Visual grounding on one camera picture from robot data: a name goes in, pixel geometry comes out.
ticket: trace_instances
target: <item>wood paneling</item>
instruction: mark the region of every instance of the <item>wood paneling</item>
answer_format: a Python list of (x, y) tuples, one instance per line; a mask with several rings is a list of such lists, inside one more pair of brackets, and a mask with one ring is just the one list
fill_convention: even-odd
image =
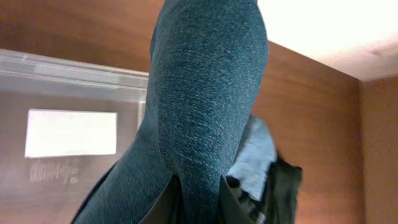
[(359, 81), (271, 43), (253, 112), (303, 168), (296, 223), (363, 223)]
[(366, 223), (398, 223), (398, 77), (361, 93)]
[[(1, 0), (0, 48), (149, 71), (162, 3)], [(359, 81), (270, 43), (253, 112), (304, 170), (296, 222), (362, 223)]]

